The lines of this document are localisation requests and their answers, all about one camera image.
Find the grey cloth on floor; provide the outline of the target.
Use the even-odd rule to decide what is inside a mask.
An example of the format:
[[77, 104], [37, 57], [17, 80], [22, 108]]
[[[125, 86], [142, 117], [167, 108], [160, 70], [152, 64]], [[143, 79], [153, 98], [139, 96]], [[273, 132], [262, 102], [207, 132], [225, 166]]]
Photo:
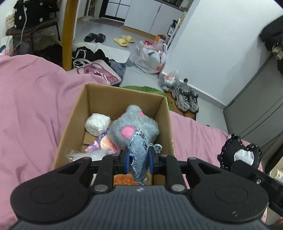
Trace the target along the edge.
[[119, 77], [121, 79], [123, 79], [123, 77], [125, 75], [126, 68], [127, 67], [132, 67], [132, 66], [135, 65], [130, 59], [128, 59], [126, 61], [126, 63], [119, 63], [119, 62], [116, 62], [113, 59], [110, 59], [109, 63], [111, 65], [111, 68], [114, 70], [114, 72], [116, 72], [119, 75]]

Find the grey sneaker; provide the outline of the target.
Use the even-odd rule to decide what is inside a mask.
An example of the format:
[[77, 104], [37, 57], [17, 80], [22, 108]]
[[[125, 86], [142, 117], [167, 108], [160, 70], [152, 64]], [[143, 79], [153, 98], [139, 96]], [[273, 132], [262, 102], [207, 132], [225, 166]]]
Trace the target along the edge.
[[185, 95], [190, 105], [190, 111], [192, 113], [198, 113], [199, 112], [198, 93], [195, 92], [192, 88], [189, 88], [187, 91], [185, 91]]
[[174, 98], [175, 105], [179, 110], [184, 113], [190, 110], [188, 97], [185, 95], [185, 92], [180, 85], [171, 92], [171, 95]]

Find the green leaf cartoon rug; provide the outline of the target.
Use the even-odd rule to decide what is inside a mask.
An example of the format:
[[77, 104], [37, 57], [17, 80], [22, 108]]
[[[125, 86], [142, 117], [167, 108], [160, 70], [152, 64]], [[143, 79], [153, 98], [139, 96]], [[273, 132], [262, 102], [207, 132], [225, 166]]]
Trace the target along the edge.
[[135, 91], [142, 91], [144, 93], [153, 93], [153, 94], [162, 95], [162, 96], [166, 97], [166, 99], [167, 99], [169, 110], [170, 111], [174, 110], [173, 103], [170, 100], [169, 96], [161, 90], [158, 90], [158, 89], [155, 89], [155, 88], [152, 88], [152, 87], [149, 87], [149, 86], [123, 86], [123, 88], [129, 89], [129, 90], [135, 90]]

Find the blue denim fabric toy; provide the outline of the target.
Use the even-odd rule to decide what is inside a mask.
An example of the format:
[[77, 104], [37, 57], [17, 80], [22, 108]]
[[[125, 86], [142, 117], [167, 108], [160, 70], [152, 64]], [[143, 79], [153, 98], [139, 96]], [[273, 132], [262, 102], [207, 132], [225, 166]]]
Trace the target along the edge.
[[138, 185], [145, 185], [148, 181], [147, 171], [149, 169], [150, 147], [153, 147], [157, 154], [159, 154], [163, 148], [160, 144], [148, 143], [144, 132], [140, 129], [135, 130], [128, 143], [131, 162], [129, 169]]

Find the hamburger plush toy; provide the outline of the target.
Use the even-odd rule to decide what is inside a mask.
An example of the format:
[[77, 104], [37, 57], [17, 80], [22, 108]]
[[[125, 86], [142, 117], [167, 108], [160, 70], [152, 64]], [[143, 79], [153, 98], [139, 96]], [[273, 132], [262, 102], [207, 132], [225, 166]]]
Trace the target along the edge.
[[114, 176], [114, 185], [138, 185], [133, 176], [128, 174], [117, 174]]

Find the large white plastic bag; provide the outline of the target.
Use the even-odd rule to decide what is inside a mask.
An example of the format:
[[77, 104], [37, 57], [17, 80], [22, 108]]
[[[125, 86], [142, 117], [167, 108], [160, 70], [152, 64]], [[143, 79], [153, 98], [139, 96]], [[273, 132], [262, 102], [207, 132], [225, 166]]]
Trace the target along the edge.
[[140, 41], [136, 46], [138, 57], [135, 66], [147, 74], [158, 74], [167, 58], [167, 44]]

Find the white kitchen cabinet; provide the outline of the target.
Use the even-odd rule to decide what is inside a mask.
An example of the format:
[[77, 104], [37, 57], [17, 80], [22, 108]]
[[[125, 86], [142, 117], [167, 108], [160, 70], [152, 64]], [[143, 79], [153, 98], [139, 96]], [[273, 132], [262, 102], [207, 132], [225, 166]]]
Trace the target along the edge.
[[151, 35], [166, 35], [172, 22], [178, 20], [184, 11], [165, 1], [131, 2], [124, 26]]

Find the grey plush mouse toy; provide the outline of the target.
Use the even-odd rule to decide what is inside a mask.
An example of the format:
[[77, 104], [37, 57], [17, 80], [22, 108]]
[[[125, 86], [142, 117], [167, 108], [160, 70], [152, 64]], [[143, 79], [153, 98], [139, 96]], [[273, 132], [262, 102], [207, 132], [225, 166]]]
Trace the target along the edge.
[[109, 139], [120, 149], [128, 146], [132, 134], [141, 130], [147, 143], [155, 142], [160, 131], [158, 123], [146, 116], [137, 105], [130, 105], [126, 112], [116, 119], [108, 128]]

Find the black slipper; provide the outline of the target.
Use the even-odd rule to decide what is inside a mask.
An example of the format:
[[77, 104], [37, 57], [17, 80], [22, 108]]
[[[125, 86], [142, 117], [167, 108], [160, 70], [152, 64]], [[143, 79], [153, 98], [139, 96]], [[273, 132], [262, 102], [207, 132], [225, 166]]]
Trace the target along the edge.
[[95, 40], [96, 38], [97, 38], [97, 34], [89, 33], [89, 34], [84, 38], [84, 42], [92, 42], [92, 41]]
[[106, 36], [104, 34], [99, 33], [95, 39], [96, 43], [103, 43], [106, 39]]

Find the right yellow slipper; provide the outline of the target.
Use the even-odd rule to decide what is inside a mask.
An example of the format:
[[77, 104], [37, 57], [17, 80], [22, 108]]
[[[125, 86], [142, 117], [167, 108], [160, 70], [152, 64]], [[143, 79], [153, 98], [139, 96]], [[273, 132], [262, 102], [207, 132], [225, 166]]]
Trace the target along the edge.
[[128, 43], [134, 43], [135, 40], [130, 35], [122, 35], [121, 38], [123, 38]]

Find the pink bed blanket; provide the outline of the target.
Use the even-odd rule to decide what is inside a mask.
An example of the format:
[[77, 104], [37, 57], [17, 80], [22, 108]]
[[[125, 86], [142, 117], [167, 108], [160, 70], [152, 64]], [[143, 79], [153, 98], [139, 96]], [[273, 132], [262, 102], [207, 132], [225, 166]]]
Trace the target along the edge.
[[[59, 144], [78, 98], [92, 75], [69, 74], [33, 55], [1, 56], [1, 229], [17, 222], [12, 191], [52, 171]], [[175, 157], [196, 157], [219, 166], [229, 135], [169, 111]]]

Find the dark wooden chair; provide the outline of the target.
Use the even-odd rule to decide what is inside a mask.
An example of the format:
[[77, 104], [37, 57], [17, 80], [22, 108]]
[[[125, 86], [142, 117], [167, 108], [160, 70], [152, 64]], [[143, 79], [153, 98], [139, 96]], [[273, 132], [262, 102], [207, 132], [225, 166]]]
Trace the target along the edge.
[[47, 20], [45, 22], [41, 22], [38, 25], [26, 27], [23, 30], [23, 34], [22, 34], [22, 30], [21, 29], [18, 29], [18, 28], [15, 28], [15, 27], [11, 27], [11, 28], [9, 28], [6, 31], [6, 36], [11, 35], [13, 37], [19, 37], [19, 36], [21, 36], [21, 34], [23, 36], [29, 35], [30, 40], [31, 40], [31, 42], [30, 42], [31, 52], [34, 53], [34, 33], [38, 32], [40, 30], [52, 27], [52, 26], [56, 27], [56, 29], [57, 29], [56, 35], [58, 37], [58, 40], [61, 41], [60, 34], [59, 34], [58, 19], [57, 18], [51, 18], [51, 19], [49, 19], [49, 20]]

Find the small clear plastic bag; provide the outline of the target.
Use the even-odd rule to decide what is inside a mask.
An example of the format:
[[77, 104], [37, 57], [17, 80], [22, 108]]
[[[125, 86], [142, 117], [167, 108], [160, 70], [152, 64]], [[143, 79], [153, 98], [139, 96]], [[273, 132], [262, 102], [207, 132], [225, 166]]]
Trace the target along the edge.
[[163, 91], [172, 92], [179, 85], [179, 72], [173, 71], [158, 76], [158, 85]]

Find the black lace heart pouch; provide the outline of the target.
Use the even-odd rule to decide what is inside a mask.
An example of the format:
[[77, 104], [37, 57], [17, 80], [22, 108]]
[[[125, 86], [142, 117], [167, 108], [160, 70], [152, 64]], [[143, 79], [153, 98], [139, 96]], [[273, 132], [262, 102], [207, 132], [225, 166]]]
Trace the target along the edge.
[[217, 155], [217, 160], [220, 163], [220, 168], [228, 171], [237, 160], [258, 169], [261, 163], [261, 149], [253, 143], [245, 146], [240, 136], [232, 134], [223, 145], [221, 153]]

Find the cardboard box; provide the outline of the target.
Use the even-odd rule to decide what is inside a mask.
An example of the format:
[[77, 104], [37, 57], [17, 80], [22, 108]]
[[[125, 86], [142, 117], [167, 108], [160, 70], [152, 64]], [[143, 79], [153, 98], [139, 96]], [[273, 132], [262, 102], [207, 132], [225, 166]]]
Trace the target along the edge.
[[88, 135], [85, 133], [84, 123], [91, 113], [104, 114], [116, 120], [132, 104], [139, 106], [145, 115], [158, 123], [160, 134], [156, 142], [163, 147], [161, 158], [175, 157], [169, 109], [164, 96], [113, 86], [87, 84], [78, 98], [61, 138], [52, 180], [66, 187], [86, 188], [90, 185], [94, 173], [98, 171], [95, 185], [103, 184], [112, 188], [114, 175], [125, 173], [124, 157], [109, 156], [101, 164], [92, 163], [90, 159], [68, 163], [65, 153], [69, 149], [81, 150], [85, 146], [84, 140]]

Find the grey sneaker right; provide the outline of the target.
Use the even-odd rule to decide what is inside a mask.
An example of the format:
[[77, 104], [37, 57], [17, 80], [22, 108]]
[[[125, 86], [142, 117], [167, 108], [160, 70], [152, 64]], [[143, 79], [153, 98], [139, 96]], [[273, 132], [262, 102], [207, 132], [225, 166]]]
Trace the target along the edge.
[[195, 92], [192, 88], [189, 88], [187, 91], [185, 91], [185, 95], [190, 105], [190, 111], [192, 113], [198, 113], [199, 112], [198, 93]]

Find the pink bear tote bag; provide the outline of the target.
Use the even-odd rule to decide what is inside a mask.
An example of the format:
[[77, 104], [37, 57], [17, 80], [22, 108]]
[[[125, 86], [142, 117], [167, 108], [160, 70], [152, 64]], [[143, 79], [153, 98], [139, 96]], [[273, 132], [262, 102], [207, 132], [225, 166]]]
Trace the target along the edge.
[[88, 74], [99, 83], [105, 82], [107, 85], [118, 85], [122, 82], [121, 77], [103, 60], [94, 62], [84, 62], [84, 65], [77, 65], [69, 74]]

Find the black clothes pile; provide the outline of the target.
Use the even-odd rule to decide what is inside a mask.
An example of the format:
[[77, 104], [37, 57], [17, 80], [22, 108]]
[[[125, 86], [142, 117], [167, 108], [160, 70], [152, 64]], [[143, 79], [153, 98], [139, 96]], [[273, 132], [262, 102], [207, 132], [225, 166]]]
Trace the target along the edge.
[[72, 52], [72, 67], [79, 68], [87, 64], [91, 64], [97, 60], [104, 61], [107, 65], [111, 66], [109, 58], [106, 57], [103, 50], [98, 49], [97, 51], [92, 51], [87, 47], [78, 47]]

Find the black spray bottle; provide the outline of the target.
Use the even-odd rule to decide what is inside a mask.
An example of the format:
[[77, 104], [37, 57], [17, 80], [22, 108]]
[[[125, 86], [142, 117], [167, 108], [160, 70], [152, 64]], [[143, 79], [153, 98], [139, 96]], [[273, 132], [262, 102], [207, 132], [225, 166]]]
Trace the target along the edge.
[[172, 21], [172, 23], [171, 23], [171, 25], [170, 25], [170, 27], [169, 27], [169, 29], [168, 29], [168, 31], [167, 31], [167, 35], [168, 35], [169, 37], [172, 36], [172, 34], [173, 34], [173, 32], [174, 32], [174, 30], [175, 30], [175, 28], [176, 28], [177, 23], [178, 23], [177, 20], [173, 20], [173, 21]]

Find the right black slipper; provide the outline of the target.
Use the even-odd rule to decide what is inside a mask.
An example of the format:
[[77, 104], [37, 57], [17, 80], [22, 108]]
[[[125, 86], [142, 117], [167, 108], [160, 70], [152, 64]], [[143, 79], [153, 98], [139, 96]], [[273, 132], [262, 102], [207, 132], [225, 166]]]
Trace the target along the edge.
[[96, 43], [103, 43], [106, 39], [106, 36], [104, 34], [99, 33], [95, 39]]

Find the black polka dot bag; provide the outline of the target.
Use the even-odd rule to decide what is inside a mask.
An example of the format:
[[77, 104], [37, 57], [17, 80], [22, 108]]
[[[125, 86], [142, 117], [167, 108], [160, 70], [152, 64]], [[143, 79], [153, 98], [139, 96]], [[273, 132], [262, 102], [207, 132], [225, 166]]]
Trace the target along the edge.
[[35, 26], [50, 19], [50, 14], [59, 11], [57, 1], [17, 1], [14, 5], [14, 27]]

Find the white floor mat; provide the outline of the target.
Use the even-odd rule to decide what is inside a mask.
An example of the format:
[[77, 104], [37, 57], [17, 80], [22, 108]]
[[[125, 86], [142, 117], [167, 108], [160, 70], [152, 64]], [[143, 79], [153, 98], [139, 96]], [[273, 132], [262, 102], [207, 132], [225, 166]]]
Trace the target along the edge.
[[88, 49], [92, 50], [94, 53], [97, 50], [101, 49], [106, 57], [108, 57], [109, 59], [113, 59], [114, 61], [122, 64], [126, 63], [131, 55], [130, 51], [114, 48], [114, 47], [108, 47], [101, 43], [80, 42], [72, 45], [73, 51], [75, 50], [75, 48], [79, 48], [79, 47], [87, 47]]

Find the purple tissue packet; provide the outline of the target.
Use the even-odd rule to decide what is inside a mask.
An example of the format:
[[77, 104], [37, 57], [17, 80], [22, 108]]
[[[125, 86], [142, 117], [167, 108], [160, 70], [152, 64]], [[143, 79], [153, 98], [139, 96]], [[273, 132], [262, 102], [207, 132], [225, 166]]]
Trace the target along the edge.
[[85, 152], [92, 152], [100, 149], [109, 150], [110, 154], [120, 153], [120, 149], [108, 137], [108, 129], [97, 137], [96, 140], [85, 149]]

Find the yellow slipper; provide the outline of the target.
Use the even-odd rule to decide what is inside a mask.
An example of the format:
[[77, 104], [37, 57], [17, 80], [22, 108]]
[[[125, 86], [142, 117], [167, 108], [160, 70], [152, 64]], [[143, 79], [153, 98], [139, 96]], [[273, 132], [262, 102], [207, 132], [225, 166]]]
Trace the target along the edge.
[[128, 43], [134, 43], [135, 40], [130, 35], [122, 35], [121, 38], [123, 38]]
[[128, 42], [124, 38], [114, 38], [114, 42], [121, 47], [128, 46]]

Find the left yellow slipper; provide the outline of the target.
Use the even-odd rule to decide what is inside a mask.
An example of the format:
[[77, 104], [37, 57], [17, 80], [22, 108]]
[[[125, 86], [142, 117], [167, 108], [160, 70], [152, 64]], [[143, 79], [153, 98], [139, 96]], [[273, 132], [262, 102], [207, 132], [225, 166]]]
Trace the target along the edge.
[[128, 42], [124, 38], [114, 38], [114, 42], [121, 47], [128, 46]]

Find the left black slipper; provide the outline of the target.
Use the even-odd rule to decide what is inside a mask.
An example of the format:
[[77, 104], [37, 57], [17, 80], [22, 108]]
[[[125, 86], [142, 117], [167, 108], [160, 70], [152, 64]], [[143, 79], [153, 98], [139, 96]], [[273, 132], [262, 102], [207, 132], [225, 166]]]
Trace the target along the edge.
[[89, 33], [89, 34], [84, 38], [84, 42], [92, 42], [92, 41], [95, 40], [96, 38], [97, 38], [97, 34]]

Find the grey wardrobe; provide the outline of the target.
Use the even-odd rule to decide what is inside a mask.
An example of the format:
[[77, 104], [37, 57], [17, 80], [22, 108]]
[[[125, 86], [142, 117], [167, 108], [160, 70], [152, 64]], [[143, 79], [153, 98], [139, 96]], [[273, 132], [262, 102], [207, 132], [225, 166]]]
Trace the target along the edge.
[[282, 132], [282, 74], [272, 55], [224, 109], [228, 132], [261, 148]]

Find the grey sneaker left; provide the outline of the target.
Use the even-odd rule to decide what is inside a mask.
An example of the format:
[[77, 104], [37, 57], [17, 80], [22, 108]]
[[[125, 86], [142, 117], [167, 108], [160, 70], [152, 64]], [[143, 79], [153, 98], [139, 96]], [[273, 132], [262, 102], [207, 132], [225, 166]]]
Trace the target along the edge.
[[179, 110], [184, 113], [190, 110], [188, 97], [185, 95], [185, 92], [180, 85], [171, 92], [171, 95], [174, 98], [175, 105]]

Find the white rolled sock ball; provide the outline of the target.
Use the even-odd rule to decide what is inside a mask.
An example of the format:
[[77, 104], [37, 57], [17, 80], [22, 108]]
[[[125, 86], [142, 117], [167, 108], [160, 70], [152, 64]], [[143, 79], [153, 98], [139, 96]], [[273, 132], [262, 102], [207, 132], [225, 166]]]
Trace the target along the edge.
[[91, 135], [99, 137], [110, 126], [111, 119], [109, 116], [99, 113], [93, 113], [86, 120], [84, 127]]

